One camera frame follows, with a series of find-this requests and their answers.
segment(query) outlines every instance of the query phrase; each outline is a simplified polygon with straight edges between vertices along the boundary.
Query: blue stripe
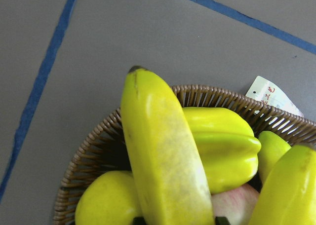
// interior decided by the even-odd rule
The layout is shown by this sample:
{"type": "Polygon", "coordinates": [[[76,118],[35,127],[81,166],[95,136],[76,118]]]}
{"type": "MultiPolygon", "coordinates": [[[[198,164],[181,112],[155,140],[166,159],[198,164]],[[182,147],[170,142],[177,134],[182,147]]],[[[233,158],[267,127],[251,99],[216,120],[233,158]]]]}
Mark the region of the blue stripe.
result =
{"type": "Polygon", "coordinates": [[[288,42],[294,46],[297,46],[303,50],[316,54],[316,45],[302,40],[296,36],[293,36],[285,31],[277,29],[269,24],[261,22],[260,20],[248,17],[235,9],[232,9],[226,5],[215,2],[214,0],[191,0],[197,4],[205,6],[223,15],[226,15],[232,19],[247,24],[253,28],[259,29],[267,34],[270,34],[276,38],[279,38],[285,42],[288,42]]]}
{"type": "Polygon", "coordinates": [[[39,68],[39,73],[35,79],[29,99],[22,112],[19,127],[16,130],[15,135],[14,135],[14,145],[13,145],[13,149],[11,153],[11,158],[9,160],[9,163],[7,165],[5,174],[3,176],[3,179],[0,185],[0,203],[3,197],[3,194],[5,192],[5,188],[8,183],[8,180],[10,178],[12,169],[14,167],[14,164],[16,162],[20,149],[23,145],[24,139],[28,133],[33,115],[40,101],[40,97],[46,85],[48,75],[55,62],[57,51],[64,38],[66,29],[68,27],[69,20],[74,8],[75,1],[76,0],[67,0],[64,6],[63,12],[59,18],[58,25],[55,28],[53,37],[46,51],[45,58],[42,61],[42,64],[39,68]]]}

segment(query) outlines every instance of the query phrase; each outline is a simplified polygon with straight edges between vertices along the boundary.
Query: tabletop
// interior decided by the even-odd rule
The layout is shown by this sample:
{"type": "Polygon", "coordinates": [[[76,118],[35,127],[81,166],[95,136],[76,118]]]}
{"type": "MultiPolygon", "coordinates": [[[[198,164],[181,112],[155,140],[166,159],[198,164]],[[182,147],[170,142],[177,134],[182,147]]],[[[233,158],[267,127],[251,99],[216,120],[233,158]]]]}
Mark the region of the tabletop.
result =
{"type": "Polygon", "coordinates": [[[52,224],[69,161],[128,70],[245,94],[257,76],[316,121],[315,0],[0,0],[0,222],[52,224]]]}

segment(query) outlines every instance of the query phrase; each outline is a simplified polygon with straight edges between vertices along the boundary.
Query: price tag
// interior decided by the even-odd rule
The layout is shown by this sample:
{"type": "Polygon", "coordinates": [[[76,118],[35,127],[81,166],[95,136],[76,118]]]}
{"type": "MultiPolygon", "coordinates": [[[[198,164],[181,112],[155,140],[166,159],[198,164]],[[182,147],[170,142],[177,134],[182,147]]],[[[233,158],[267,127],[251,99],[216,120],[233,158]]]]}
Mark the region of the price tag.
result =
{"type": "Polygon", "coordinates": [[[261,101],[286,112],[304,117],[303,113],[292,103],[288,96],[271,81],[257,76],[246,97],[261,101]]]}

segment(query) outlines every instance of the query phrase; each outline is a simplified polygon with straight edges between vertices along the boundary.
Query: red apple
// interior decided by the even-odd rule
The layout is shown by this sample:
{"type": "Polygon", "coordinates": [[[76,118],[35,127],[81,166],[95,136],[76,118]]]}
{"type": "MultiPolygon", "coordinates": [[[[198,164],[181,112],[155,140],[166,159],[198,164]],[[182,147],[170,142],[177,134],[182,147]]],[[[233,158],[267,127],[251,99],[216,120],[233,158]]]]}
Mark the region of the red apple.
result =
{"type": "Polygon", "coordinates": [[[212,195],[214,216],[228,218],[231,225],[247,225],[259,192],[249,184],[212,195]]]}

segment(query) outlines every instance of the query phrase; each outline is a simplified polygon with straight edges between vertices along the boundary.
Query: brown basket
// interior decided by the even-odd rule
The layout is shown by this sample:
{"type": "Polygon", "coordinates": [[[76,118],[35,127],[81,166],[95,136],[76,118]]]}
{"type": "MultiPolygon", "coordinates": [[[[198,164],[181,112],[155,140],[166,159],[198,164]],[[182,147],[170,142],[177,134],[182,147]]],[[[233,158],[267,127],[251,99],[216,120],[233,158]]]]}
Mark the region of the brown basket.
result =
{"type": "MultiPolygon", "coordinates": [[[[271,130],[290,145],[316,142],[315,122],[244,95],[205,85],[177,85],[172,90],[183,107],[224,107],[237,112],[255,136],[271,130]]],[[[97,177],[110,170],[130,170],[119,109],[93,129],[69,163],[55,201],[54,224],[74,225],[81,195],[97,177]]],[[[250,183],[260,190],[258,176],[250,183]]]]}

